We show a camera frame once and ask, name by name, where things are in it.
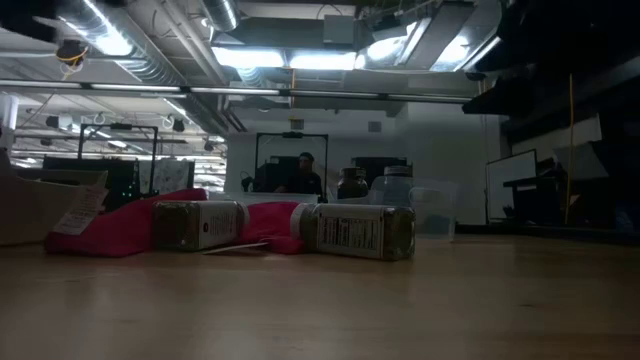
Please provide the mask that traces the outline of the round metal air duct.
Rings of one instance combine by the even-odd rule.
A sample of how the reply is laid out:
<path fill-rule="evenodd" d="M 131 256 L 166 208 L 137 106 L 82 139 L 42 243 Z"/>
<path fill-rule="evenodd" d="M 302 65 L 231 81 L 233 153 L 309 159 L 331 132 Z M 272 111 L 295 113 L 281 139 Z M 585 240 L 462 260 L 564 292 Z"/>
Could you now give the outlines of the round metal air duct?
<path fill-rule="evenodd" d="M 201 0 L 201 3 L 215 30 L 230 32 L 238 27 L 241 17 L 235 0 Z"/>

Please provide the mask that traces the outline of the person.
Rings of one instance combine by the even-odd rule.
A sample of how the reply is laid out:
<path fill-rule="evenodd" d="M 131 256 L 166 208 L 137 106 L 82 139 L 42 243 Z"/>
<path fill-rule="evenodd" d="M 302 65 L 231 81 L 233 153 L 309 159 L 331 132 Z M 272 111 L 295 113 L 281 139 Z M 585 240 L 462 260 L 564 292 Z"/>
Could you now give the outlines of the person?
<path fill-rule="evenodd" d="M 309 152 L 302 152 L 298 157 L 298 170 L 291 175 L 285 184 L 275 189 L 276 193 L 323 194 L 320 176 L 313 171 L 315 159 Z"/>

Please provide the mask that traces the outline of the white-capped spice bottle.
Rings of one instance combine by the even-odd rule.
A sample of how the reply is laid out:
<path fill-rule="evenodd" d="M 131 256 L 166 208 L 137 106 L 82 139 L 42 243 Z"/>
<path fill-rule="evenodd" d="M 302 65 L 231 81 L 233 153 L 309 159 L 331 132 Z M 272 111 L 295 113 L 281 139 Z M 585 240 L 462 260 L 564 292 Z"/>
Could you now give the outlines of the white-capped spice bottle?
<path fill-rule="evenodd" d="M 303 203 L 290 230 L 307 251 L 398 261 L 414 255 L 415 220 L 409 207 Z"/>
<path fill-rule="evenodd" d="M 160 201 L 153 205 L 154 249 L 197 252 L 238 239 L 250 214 L 237 201 Z"/>

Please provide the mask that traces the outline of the long strip light tube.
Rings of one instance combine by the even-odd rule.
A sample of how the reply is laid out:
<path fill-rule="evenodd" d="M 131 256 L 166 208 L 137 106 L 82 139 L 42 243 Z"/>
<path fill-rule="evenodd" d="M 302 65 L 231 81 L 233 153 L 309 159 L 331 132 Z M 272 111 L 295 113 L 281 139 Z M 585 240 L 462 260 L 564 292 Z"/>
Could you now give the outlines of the long strip light tube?
<path fill-rule="evenodd" d="M 40 81 L 21 79 L 0 79 L 0 89 L 29 89 L 29 90 L 69 90 L 69 91 L 93 91 L 133 93 L 142 96 L 151 94 L 156 97 L 184 97 L 194 94 L 208 95 L 240 95 L 240 96 L 264 96 L 264 97 L 308 97 L 308 98 L 335 98 L 367 101 L 392 101 L 415 103 L 443 103 L 464 104 L 470 101 L 469 97 L 429 94 L 404 94 L 381 92 L 353 92 L 337 90 L 308 90 L 308 89 L 276 89 L 276 88 L 244 88 L 244 87 L 194 87 L 175 85 L 133 85 L 115 83 L 91 83 L 68 81 Z"/>

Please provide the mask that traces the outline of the green-capped spice jar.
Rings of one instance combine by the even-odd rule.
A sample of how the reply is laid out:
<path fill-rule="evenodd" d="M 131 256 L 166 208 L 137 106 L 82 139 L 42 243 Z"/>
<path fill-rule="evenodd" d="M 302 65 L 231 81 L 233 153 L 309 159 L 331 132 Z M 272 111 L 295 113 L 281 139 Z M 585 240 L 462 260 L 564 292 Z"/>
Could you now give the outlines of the green-capped spice jar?
<path fill-rule="evenodd" d="M 409 166 L 388 166 L 384 169 L 383 201 L 394 206 L 409 206 L 409 193 L 413 187 Z"/>
<path fill-rule="evenodd" d="M 340 170 L 340 180 L 337 185 L 337 198 L 366 197 L 369 187 L 366 182 L 366 170 L 361 167 L 346 167 Z"/>

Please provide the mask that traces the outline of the clear plastic bin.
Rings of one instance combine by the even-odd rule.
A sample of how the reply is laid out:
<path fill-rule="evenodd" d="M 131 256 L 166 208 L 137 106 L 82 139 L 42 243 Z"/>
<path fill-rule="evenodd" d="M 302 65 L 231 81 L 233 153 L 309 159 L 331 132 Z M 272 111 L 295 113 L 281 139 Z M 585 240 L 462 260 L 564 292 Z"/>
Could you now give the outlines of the clear plastic bin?
<path fill-rule="evenodd" d="M 370 203 L 389 205 L 383 201 L 384 176 L 371 185 Z M 457 185 L 430 179 L 413 178 L 409 193 L 410 205 L 416 215 L 417 236 L 428 239 L 452 240 L 455 235 Z"/>

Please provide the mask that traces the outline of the white stick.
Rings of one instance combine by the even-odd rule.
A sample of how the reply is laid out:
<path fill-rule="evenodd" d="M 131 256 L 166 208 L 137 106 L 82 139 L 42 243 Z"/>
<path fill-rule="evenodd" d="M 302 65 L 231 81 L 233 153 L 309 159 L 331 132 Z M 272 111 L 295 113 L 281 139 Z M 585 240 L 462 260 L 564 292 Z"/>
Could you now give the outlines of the white stick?
<path fill-rule="evenodd" d="M 251 251 L 261 251 L 265 246 L 267 246 L 266 242 L 239 244 L 239 245 L 224 245 L 224 246 L 214 247 L 212 249 L 203 250 L 201 251 L 201 254 L 202 255 L 243 254 Z"/>

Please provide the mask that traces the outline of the fluorescent ceiling light panel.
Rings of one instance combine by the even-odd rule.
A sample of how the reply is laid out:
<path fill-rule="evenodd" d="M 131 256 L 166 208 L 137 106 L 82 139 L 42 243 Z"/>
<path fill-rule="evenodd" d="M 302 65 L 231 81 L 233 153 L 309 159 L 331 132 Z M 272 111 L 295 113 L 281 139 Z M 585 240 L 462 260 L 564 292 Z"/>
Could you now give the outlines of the fluorescent ceiling light panel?
<path fill-rule="evenodd" d="M 280 52 L 275 50 L 227 49 L 212 47 L 218 63 L 234 68 L 276 68 L 283 67 L 285 61 Z"/>
<path fill-rule="evenodd" d="M 356 62 L 356 53 L 344 54 L 298 54 L 289 62 L 293 69 L 351 71 Z"/>

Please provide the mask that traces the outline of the white paper label tag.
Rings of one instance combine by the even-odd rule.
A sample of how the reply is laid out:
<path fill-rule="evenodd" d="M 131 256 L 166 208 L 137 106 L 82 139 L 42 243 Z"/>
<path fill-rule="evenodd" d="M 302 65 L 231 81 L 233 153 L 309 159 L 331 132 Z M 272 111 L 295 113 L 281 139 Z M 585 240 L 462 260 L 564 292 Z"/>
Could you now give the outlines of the white paper label tag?
<path fill-rule="evenodd" d="M 71 207 L 52 229 L 55 233 L 80 235 L 100 213 L 108 190 L 100 187 L 81 187 Z"/>

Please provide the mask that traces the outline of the grey ceiling junction box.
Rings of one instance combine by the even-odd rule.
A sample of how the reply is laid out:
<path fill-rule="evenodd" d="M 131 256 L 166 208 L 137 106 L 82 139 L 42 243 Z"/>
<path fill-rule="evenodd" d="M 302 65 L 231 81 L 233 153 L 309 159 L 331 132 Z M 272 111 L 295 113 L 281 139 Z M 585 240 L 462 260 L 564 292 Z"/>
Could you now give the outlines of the grey ceiling junction box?
<path fill-rule="evenodd" d="M 350 16 L 325 15 L 323 18 L 323 43 L 326 45 L 352 45 L 354 20 Z"/>

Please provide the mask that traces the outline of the red cloth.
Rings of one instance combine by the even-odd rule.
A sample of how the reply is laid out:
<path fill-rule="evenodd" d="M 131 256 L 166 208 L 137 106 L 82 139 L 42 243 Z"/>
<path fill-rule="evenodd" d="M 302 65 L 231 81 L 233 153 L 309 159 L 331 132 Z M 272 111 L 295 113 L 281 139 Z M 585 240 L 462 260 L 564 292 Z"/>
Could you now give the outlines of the red cloth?
<path fill-rule="evenodd" d="M 144 200 L 136 200 L 119 209 L 96 216 L 79 234 L 50 232 L 44 249 L 50 254 L 72 254 L 98 257 L 126 257 L 152 249 L 152 210 L 161 201 L 205 201 L 202 188 L 179 190 Z M 300 236 L 291 231 L 291 216 L 297 202 L 268 202 L 248 207 L 247 226 L 239 225 L 241 233 L 222 244 L 258 246 L 266 251 L 294 255 L 305 251 Z"/>

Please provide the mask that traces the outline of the black equipment cabinet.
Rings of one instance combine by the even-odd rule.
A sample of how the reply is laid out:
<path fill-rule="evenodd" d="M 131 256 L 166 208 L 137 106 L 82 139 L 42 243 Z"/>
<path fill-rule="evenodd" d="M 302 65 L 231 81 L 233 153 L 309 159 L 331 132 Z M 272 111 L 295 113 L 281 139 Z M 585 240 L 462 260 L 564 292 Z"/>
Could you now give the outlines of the black equipment cabinet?
<path fill-rule="evenodd" d="M 46 170 L 106 171 L 108 194 L 103 201 L 106 212 L 114 211 L 141 197 L 137 161 L 46 157 L 43 168 Z"/>

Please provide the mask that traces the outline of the white opaque plastic bin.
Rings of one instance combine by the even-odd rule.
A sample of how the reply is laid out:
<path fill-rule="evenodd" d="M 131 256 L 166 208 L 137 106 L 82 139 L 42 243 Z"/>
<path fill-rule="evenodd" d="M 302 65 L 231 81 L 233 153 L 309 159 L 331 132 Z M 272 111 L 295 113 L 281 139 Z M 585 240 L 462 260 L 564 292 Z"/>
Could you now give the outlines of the white opaque plastic bin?
<path fill-rule="evenodd" d="M 106 189 L 106 179 L 106 171 L 22 169 L 0 175 L 0 246 L 44 240 L 81 187 Z"/>

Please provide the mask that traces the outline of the black table edge frame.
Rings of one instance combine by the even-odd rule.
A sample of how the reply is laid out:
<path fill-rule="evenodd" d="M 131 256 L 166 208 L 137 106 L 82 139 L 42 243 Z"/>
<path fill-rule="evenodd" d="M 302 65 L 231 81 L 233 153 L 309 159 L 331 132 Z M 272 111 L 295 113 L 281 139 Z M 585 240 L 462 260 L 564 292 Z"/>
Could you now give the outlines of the black table edge frame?
<path fill-rule="evenodd" d="M 618 232 L 615 230 L 509 224 L 456 224 L 455 231 L 457 234 L 518 235 L 640 247 L 640 232 Z"/>

